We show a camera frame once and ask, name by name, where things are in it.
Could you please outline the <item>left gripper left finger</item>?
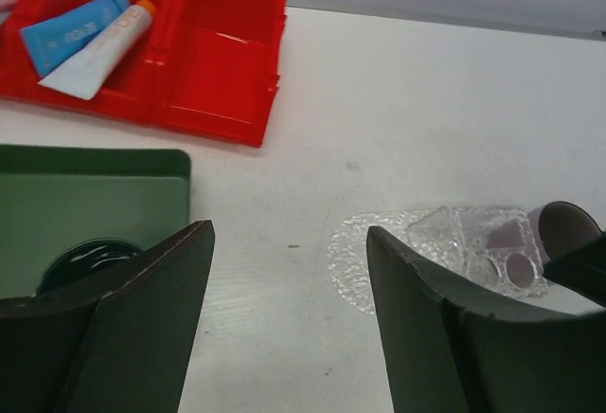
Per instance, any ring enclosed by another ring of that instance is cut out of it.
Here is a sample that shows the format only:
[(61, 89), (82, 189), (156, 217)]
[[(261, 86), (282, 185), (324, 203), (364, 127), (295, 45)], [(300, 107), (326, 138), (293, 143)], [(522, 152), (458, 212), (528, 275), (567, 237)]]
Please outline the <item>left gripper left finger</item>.
[(195, 222), (65, 287), (1, 303), (5, 412), (174, 412), (215, 231)]

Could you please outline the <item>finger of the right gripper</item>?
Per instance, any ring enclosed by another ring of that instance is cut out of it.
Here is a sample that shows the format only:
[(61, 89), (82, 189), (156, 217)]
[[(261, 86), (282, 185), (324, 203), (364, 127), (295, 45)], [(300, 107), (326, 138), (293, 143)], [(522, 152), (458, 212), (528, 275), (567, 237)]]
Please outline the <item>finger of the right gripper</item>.
[(550, 261), (544, 277), (584, 297), (605, 297), (605, 235)]

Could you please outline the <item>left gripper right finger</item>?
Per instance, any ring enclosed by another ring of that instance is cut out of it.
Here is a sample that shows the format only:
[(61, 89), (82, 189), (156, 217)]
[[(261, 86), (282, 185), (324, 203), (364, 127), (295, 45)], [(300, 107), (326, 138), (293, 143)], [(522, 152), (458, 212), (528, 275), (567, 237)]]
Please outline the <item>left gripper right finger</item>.
[(379, 226), (367, 264), (398, 412), (601, 412), (605, 314), (495, 294)]

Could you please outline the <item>purple ceramic mug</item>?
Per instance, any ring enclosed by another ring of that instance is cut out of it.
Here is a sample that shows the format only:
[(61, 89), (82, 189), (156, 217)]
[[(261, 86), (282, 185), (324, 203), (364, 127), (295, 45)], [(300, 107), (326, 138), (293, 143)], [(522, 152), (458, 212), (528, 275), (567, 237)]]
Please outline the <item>purple ceramic mug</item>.
[[(565, 201), (551, 202), (536, 208), (527, 213), (526, 220), (539, 254), (539, 273), (549, 261), (583, 247), (603, 233), (588, 212)], [(523, 226), (517, 220), (511, 220), (490, 233), (487, 247), (518, 250), (526, 246), (524, 234), (526, 231)], [(506, 256), (505, 266), (508, 278), (517, 287), (529, 287), (536, 277), (530, 259), (519, 253)]]

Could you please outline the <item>clear textured holder box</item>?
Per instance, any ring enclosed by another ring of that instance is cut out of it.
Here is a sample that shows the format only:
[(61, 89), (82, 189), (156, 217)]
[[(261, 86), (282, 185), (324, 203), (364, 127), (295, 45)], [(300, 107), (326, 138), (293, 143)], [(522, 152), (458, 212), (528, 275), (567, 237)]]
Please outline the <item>clear textured holder box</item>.
[(406, 243), (424, 258), (503, 296), (543, 296), (547, 282), (526, 212), (516, 206), (406, 210)]

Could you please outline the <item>dark green mug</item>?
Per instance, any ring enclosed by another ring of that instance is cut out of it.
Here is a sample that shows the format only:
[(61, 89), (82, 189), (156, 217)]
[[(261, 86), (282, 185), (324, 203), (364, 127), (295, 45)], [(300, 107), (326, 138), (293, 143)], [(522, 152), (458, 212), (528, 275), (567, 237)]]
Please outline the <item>dark green mug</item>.
[(37, 295), (88, 278), (122, 261), (134, 258), (143, 250), (132, 242), (116, 238), (80, 242), (61, 253), (46, 269), (36, 290)]

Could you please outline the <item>clear textured oval tray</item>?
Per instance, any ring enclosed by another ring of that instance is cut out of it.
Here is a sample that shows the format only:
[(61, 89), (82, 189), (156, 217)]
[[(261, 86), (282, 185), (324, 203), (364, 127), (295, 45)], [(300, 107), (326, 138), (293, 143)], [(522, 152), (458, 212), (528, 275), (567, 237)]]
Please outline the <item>clear textured oval tray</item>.
[(368, 211), (350, 216), (339, 224), (330, 237), (327, 266), (340, 297), (356, 310), (374, 315), (375, 303), (366, 255), (368, 229), (380, 226), (412, 246), (407, 236), (409, 225), (433, 211), (433, 208)]

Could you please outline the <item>green metal tray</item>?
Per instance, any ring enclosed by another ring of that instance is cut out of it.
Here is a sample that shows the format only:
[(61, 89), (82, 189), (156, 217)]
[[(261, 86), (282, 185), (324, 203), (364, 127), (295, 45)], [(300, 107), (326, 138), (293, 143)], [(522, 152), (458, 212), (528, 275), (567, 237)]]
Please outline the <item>green metal tray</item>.
[(68, 251), (149, 249), (189, 222), (191, 161), (172, 149), (1, 148), (1, 296), (31, 296)]

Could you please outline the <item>white toothpaste tube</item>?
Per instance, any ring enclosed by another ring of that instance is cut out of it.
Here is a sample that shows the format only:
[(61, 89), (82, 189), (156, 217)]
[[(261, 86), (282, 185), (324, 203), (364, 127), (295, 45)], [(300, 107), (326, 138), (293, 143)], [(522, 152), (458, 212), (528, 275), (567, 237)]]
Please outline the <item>white toothpaste tube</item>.
[(152, 25), (155, 13), (154, 3), (137, 1), (38, 84), (77, 99), (91, 100)]

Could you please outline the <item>blue toothpaste tube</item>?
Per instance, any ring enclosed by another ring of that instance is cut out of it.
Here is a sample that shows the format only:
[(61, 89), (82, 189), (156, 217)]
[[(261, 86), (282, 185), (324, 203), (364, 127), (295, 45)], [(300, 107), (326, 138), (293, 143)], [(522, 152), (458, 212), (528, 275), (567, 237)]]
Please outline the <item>blue toothpaste tube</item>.
[(21, 39), (38, 76), (45, 77), (81, 50), (130, 5), (130, 0), (93, 0), (21, 28)]

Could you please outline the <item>pink white toothbrush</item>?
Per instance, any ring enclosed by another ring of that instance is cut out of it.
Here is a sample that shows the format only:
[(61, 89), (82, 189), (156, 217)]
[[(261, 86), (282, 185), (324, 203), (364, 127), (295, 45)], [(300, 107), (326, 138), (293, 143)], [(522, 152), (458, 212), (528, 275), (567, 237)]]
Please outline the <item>pink white toothbrush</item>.
[(0, 25), (3, 25), (13, 13), (20, 0), (0, 0)]

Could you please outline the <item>red divided plastic bin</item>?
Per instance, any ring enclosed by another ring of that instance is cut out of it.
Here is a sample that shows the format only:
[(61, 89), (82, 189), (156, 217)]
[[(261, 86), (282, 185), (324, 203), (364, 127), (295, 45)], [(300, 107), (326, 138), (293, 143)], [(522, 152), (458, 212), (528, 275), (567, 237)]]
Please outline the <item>red divided plastic bin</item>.
[(39, 84), (20, 31), (90, 1), (18, 1), (1, 28), (4, 99), (262, 143), (278, 88), (286, 0), (148, 0), (156, 6), (151, 28), (86, 101)]

